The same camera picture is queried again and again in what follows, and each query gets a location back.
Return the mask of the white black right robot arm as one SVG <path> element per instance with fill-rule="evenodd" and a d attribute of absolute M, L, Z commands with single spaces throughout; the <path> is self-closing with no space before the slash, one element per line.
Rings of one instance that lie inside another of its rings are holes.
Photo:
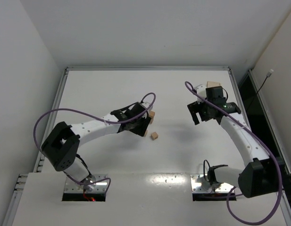
<path fill-rule="evenodd" d="M 235 144 L 245 166 L 243 170 L 226 164 L 210 166 L 207 182 L 211 185 L 228 183 L 239 188 L 247 198 L 281 191 L 283 160 L 274 157 L 268 147 L 253 134 L 237 104 L 227 102 L 223 87 L 194 88 L 189 82 L 185 85 L 197 97 L 197 101 L 187 106 L 194 124 L 216 120 Z"/>

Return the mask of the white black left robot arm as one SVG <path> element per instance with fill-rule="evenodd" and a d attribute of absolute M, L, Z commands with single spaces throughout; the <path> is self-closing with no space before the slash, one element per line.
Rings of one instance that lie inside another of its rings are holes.
<path fill-rule="evenodd" d="M 41 152 L 56 171 L 64 172 L 79 185 L 88 185 L 87 178 L 91 173 L 78 156 L 79 147 L 97 138 L 123 131 L 144 136 L 151 121 L 151 110 L 152 104 L 141 101 L 92 121 L 72 125 L 62 121 L 56 124 L 45 139 Z"/>

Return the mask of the transparent orange plastic box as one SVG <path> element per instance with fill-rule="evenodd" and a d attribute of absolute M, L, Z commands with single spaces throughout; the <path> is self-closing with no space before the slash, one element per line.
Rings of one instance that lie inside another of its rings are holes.
<path fill-rule="evenodd" d="M 207 81 L 207 88 L 214 88 L 214 87 L 220 87 L 221 83 L 220 82 L 215 82 L 215 81 Z"/>

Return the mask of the wooden cube number five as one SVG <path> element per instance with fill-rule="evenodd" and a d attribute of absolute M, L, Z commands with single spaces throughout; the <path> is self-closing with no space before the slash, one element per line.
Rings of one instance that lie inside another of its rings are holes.
<path fill-rule="evenodd" d="M 150 124 L 152 124 L 153 121 L 154 121 L 155 112 L 154 112 L 154 111 L 150 111 L 150 112 L 149 112 L 149 117 L 150 117 Z"/>

